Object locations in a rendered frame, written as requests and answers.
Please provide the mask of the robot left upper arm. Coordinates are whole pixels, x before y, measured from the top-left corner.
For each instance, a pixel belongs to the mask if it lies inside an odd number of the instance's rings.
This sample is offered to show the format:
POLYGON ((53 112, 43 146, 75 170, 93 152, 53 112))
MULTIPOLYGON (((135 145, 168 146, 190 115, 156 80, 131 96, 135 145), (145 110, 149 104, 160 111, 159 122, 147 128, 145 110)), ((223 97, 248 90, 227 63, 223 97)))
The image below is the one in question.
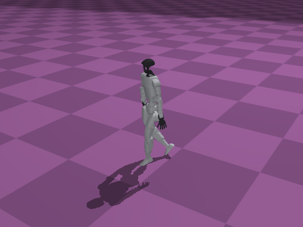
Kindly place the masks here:
POLYGON ((154 102, 158 103, 158 99, 161 98, 160 81, 157 79, 152 79, 152 86, 154 87, 154 91, 156 94, 154 102))

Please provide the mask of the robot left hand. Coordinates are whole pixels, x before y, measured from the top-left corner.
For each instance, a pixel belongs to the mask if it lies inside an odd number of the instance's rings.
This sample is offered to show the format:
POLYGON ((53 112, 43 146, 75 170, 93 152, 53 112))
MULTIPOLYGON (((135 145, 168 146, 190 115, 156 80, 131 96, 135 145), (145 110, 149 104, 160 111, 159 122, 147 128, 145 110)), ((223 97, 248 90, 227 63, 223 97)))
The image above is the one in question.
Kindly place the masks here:
MULTIPOLYGON (((165 128, 166 122, 165 122, 165 120, 164 120, 164 117, 163 117, 163 118, 160 118, 159 115, 158 115, 158 118, 159 118, 159 124, 158 124, 158 126, 160 125, 160 130, 161 130, 161 128, 163 129, 163 126, 164 126, 164 128, 165 128)), ((157 126, 157 127, 158 127, 158 126, 157 126)), ((166 126, 166 127, 167 127, 167 126, 166 126)))

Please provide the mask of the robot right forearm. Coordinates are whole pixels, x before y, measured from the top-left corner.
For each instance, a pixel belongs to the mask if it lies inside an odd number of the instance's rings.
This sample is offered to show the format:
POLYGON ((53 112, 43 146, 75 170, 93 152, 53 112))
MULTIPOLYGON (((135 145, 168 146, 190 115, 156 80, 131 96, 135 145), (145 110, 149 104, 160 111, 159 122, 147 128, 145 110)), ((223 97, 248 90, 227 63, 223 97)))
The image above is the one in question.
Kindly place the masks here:
POLYGON ((145 105, 147 103, 145 93, 141 93, 141 102, 143 102, 145 105))

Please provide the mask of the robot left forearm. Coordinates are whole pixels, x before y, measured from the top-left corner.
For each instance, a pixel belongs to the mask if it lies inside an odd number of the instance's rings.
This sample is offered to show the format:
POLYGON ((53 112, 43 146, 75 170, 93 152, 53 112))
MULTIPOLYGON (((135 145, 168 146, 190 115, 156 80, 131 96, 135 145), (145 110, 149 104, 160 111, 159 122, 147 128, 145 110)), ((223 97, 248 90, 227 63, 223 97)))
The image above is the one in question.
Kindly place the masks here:
POLYGON ((161 98, 158 99, 158 104, 156 104, 156 106, 157 106, 157 113, 158 113, 159 117, 163 118, 162 99, 161 98))

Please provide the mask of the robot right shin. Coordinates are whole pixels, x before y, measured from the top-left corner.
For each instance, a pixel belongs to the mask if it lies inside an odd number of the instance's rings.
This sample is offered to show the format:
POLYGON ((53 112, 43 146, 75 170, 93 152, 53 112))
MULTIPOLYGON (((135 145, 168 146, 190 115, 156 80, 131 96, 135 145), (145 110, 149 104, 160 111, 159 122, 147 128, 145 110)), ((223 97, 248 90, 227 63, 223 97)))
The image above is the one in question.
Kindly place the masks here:
POLYGON ((161 134, 161 132, 157 129, 157 132, 155 134, 152 134, 152 136, 158 141, 160 142, 162 145, 164 145, 166 148, 168 148, 169 144, 165 141, 163 135, 161 134))

